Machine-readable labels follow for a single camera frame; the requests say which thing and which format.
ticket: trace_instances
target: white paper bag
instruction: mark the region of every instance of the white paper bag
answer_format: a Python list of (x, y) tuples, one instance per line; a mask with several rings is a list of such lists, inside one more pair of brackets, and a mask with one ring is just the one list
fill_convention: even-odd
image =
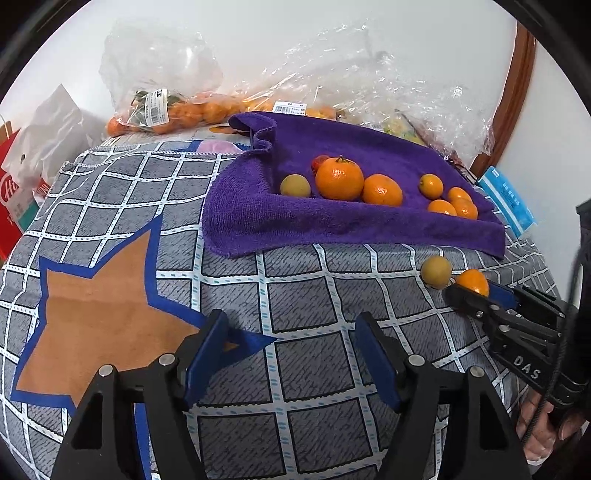
[(2, 168), (21, 188), (45, 197), (60, 167), (92, 144), (82, 112), (60, 85), (20, 130)]

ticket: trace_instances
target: tangerine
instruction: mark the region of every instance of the tangerine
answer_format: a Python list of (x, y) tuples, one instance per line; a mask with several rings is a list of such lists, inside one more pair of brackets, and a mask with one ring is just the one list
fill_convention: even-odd
[(472, 198), (468, 195), (468, 192), (460, 187), (452, 187), (447, 192), (447, 199), (452, 202), (456, 199), (464, 199), (468, 200), (468, 202), (472, 202)]
[(476, 220), (478, 218), (478, 208), (472, 202), (466, 199), (452, 200), (452, 205), (456, 209), (458, 217)]
[(203, 107), (203, 119), (209, 125), (221, 124), (228, 114), (228, 108), (223, 102), (210, 101)]
[(428, 212), (445, 213), (446, 215), (457, 216), (453, 205), (445, 200), (433, 200), (427, 207)]
[(203, 121), (203, 104), (175, 103), (168, 109), (168, 117), (178, 120), (183, 128), (195, 128)]
[(111, 120), (109, 120), (109, 123), (107, 123), (107, 135), (110, 137), (118, 137), (123, 135), (127, 132), (127, 130), (128, 127), (119, 123), (115, 117), (113, 117)]
[(418, 189), (429, 200), (436, 200), (443, 193), (443, 182), (437, 175), (427, 173), (418, 182)]
[(167, 124), (162, 125), (154, 125), (152, 127), (152, 132), (157, 135), (164, 135), (169, 134), (170, 132), (174, 132), (178, 127), (178, 123), (176, 120), (171, 120)]
[(488, 296), (490, 289), (488, 286), (488, 280), (479, 270), (471, 268), (461, 273), (456, 278), (456, 283), (462, 287), (466, 287), (469, 290), (475, 291), (480, 295)]
[(365, 203), (400, 207), (403, 197), (398, 183), (381, 173), (367, 177), (363, 184), (362, 198)]
[(327, 158), (316, 172), (316, 187), (326, 199), (355, 200), (363, 190), (363, 172), (342, 156)]

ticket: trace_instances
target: bag of oranges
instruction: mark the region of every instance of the bag of oranges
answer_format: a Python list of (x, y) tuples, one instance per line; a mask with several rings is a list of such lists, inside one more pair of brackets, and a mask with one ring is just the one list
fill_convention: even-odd
[(105, 40), (99, 73), (116, 112), (110, 137), (218, 124), (241, 111), (238, 98), (213, 93), (223, 75), (201, 35), (156, 22), (118, 21)]
[(242, 111), (244, 103), (229, 95), (206, 92), (185, 98), (166, 88), (139, 90), (129, 108), (119, 111), (106, 130), (110, 137), (140, 131), (161, 135), (182, 128), (220, 124)]

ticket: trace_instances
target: metal screw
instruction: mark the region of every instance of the metal screw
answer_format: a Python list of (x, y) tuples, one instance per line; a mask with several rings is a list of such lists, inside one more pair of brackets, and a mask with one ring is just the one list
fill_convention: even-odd
[(415, 367), (421, 367), (425, 364), (425, 359), (420, 355), (411, 355), (408, 357), (408, 363)]
[(113, 365), (103, 365), (99, 368), (99, 375), (101, 377), (108, 377), (111, 373), (113, 373)]
[(167, 365), (172, 365), (174, 361), (174, 355), (171, 353), (165, 353), (164, 355), (160, 355), (160, 358), (158, 358), (158, 363), (163, 367), (166, 367)]
[(470, 367), (470, 375), (473, 377), (482, 378), (484, 377), (484, 374), (484, 370), (481, 367), (477, 367), (476, 365)]

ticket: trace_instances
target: red box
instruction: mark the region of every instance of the red box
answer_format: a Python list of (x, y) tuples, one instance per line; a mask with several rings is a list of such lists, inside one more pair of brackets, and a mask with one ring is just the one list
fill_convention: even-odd
[[(0, 145), (0, 166), (6, 157), (14, 139), (17, 136), (14, 132), (8, 140)], [(12, 177), (0, 168), (0, 258), (6, 260), (8, 255), (17, 244), (18, 239), (22, 237), (22, 228), (18, 222), (12, 218), (8, 206), (10, 200), (18, 194), (19, 187)]]

